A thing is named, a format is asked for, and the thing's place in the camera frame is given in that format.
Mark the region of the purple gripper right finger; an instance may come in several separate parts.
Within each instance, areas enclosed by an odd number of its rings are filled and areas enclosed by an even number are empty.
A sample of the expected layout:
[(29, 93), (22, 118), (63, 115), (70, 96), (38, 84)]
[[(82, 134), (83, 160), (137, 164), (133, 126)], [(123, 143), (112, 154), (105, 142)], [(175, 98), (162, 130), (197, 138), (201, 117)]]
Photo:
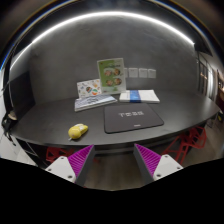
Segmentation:
[(139, 144), (134, 145), (133, 154), (145, 185), (182, 169), (182, 166), (168, 154), (159, 155)]

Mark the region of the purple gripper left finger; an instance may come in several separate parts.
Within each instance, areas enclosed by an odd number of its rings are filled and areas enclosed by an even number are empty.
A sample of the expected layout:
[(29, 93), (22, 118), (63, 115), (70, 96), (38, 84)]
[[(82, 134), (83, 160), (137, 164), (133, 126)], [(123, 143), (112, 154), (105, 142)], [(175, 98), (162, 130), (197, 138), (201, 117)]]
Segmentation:
[(60, 156), (46, 168), (46, 171), (83, 186), (94, 156), (95, 146), (89, 145), (69, 157)]

